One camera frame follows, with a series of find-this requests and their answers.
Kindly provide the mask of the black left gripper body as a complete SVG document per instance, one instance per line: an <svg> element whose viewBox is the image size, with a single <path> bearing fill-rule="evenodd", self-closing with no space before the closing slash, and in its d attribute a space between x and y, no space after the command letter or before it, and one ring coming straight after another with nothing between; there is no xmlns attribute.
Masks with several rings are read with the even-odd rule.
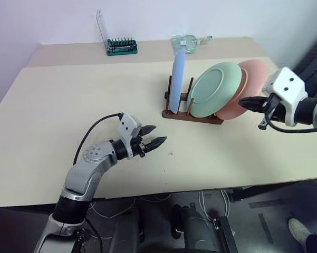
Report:
<svg viewBox="0 0 317 253"><path fill-rule="evenodd" d="M136 137L131 139L130 146L132 150L133 157L139 156L141 158L145 157L145 145L142 143L142 136L137 135Z"/></svg>

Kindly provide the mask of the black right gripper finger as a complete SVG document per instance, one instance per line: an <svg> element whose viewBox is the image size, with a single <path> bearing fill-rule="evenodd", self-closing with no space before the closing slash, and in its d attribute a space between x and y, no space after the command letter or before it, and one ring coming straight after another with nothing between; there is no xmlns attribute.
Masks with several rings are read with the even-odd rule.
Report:
<svg viewBox="0 0 317 253"><path fill-rule="evenodd" d="M261 114L265 113L265 107L263 107L260 104L248 103L248 104L242 105L242 107L252 112L261 113Z"/></svg>
<svg viewBox="0 0 317 253"><path fill-rule="evenodd" d="M266 102L266 97L251 96L238 100L240 106L262 106Z"/></svg>

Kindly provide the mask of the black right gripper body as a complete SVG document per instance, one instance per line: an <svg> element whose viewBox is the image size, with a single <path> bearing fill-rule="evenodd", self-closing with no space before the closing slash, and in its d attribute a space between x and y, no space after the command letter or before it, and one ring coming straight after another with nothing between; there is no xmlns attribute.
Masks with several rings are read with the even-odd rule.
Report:
<svg viewBox="0 0 317 253"><path fill-rule="evenodd" d="M275 93L272 93L266 100L264 114L267 115L269 120L285 122L285 106L281 103L281 98Z"/></svg>

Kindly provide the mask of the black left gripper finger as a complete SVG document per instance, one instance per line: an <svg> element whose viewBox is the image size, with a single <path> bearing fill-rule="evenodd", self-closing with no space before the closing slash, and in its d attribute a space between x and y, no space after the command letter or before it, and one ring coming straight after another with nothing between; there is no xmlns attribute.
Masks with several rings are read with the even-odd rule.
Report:
<svg viewBox="0 0 317 253"><path fill-rule="evenodd" d="M145 126L142 126L141 129L140 129L140 136L145 136L145 135L149 134L149 133L152 132L155 128L156 128L155 125L145 125Z"/></svg>
<svg viewBox="0 0 317 253"><path fill-rule="evenodd" d="M144 152L148 153L153 151L154 149L158 148L160 145L162 145L167 137L157 137L151 140L149 143L145 144Z"/></svg>

